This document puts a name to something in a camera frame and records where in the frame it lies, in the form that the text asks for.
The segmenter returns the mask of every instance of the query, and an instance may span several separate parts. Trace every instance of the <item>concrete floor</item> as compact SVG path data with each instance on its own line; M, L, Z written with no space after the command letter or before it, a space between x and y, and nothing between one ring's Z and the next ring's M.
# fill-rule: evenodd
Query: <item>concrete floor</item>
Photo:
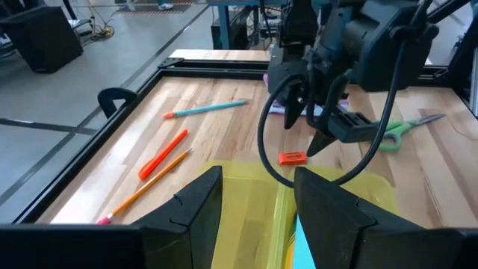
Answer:
M78 17L89 16L86 3L72 1ZM105 19L118 8L114 0L91 3ZM448 61L456 37L471 22L470 7L455 17L440 23L429 56L434 64ZM111 39L85 46L82 56L51 75L33 73L20 58L0 59L0 223L13 221L105 123L96 101L101 89L135 90L175 49L211 49L211 22L211 9L203 4L181 14L116 15Z

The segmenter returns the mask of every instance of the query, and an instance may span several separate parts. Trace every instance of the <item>orange pencil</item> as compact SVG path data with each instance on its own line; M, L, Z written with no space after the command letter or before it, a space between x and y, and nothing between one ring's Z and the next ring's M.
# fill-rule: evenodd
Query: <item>orange pencil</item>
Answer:
M141 189L137 190L133 195L131 195L125 202L123 202L121 205L116 207L113 212L108 214L108 216L102 218L99 220L96 224L100 225L107 225L111 223L111 219L121 213L121 211L125 210L128 208L136 199L138 199L141 195L146 193L156 182L159 181L164 175L166 175L168 172L171 171L176 165L178 165L184 158L187 157L191 149L188 151L183 152L178 158L176 158L173 162L169 163L163 170L161 170L158 175L153 177L151 180L149 180Z
M159 152L158 155L156 155L154 158L149 160L144 164L144 166L141 168L140 172L138 173L138 176L140 177L141 180L146 179L149 174L151 174L152 171L156 169L156 167L166 158L168 154L174 149L175 146L181 142L181 140L187 135L187 129L184 129L182 132L180 132L174 139L169 143L165 149L163 149L161 152Z

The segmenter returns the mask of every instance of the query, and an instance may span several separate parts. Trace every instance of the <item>blue pencil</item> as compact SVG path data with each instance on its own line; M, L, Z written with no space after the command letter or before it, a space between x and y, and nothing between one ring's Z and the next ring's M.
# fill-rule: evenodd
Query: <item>blue pencil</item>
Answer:
M168 112L165 115L163 115L163 117L165 119L170 119L170 118L174 118L174 117L180 117L180 116L185 116L185 115L202 113L202 112L206 112L206 111L213 111L213 110L222 109L222 108L230 108L230 107L234 107L234 106L238 106L238 105L245 105L245 104L247 104L247 101L242 100L242 101L227 102L227 103L223 103L223 104L208 105L208 106L201 107L201 108L191 108L191 109L187 109L187 110L183 110L183 111Z

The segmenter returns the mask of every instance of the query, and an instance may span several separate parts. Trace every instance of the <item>wooden tabletop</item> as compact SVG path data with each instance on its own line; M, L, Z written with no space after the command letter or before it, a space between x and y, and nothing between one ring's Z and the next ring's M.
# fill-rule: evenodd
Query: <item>wooden tabletop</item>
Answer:
M178 50L189 59L267 60L262 51ZM350 86L350 110L379 119L386 93L367 94ZM104 217L142 182L137 172L182 129L190 134L176 152L193 152L128 211L115 219L131 223L166 202L210 160L258 162L256 126L267 89L262 81L164 78L73 179L39 219L41 223L93 223ZM162 114L236 99L249 104L223 111L163 120ZM411 87L397 95L393 120L443 113L445 118L411 130L398 152L379 152L367 170L394 188L402 216L425 227L477 227L478 122L450 89ZM270 115L265 144L270 160L279 152L306 150L314 134L301 118L291 130L282 115ZM308 164L350 170L367 143L335 142Z

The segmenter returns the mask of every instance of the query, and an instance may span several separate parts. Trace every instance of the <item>black clamp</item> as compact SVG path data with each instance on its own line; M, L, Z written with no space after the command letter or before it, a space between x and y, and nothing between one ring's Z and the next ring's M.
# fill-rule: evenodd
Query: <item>black clamp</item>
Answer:
M123 89L120 87L112 87L104 89L98 93L99 107L102 108L106 118L113 116L117 107L114 104L114 100L124 99L123 106L129 105L137 97L137 94L132 90Z
M163 69L167 67L174 67L176 64L179 64L184 61L184 58L166 58L162 61L158 68Z

